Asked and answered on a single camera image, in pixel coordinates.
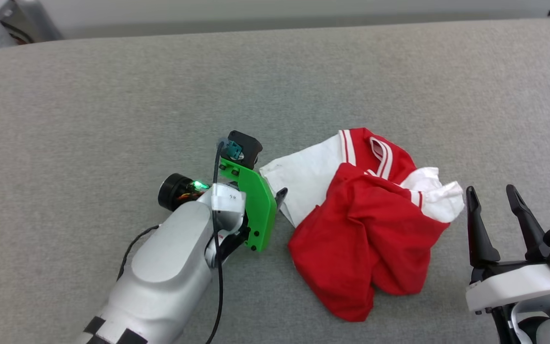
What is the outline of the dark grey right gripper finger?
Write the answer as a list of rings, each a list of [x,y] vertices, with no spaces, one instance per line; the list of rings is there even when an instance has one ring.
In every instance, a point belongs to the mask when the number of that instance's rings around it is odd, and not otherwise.
[[[506,193],[510,209],[517,217],[521,228],[527,249],[525,259],[528,261],[543,261],[550,254],[550,248],[543,241],[544,230],[514,185],[508,184]]]
[[[467,233],[469,263],[473,268],[482,269],[498,263],[500,254],[491,244],[491,240],[482,220],[482,207],[473,186],[465,190],[467,200]]]

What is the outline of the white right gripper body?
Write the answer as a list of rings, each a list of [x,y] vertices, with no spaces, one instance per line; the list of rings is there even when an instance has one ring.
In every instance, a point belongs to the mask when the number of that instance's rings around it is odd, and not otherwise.
[[[465,302],[470,312],[476,312],[547,295],[550,295],[547,263],[512,261],[472,266]]]

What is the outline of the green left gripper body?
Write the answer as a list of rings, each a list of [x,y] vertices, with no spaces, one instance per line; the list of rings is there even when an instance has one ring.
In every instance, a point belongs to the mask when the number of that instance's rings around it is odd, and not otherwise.
[[[236,186],[215,185],[215,216],[219,225],[220,258],[227,259],[244,245],[255,252],[269,244],[277,213],[275,196],[260,174],[237,163],[219,158],[218,172]]]

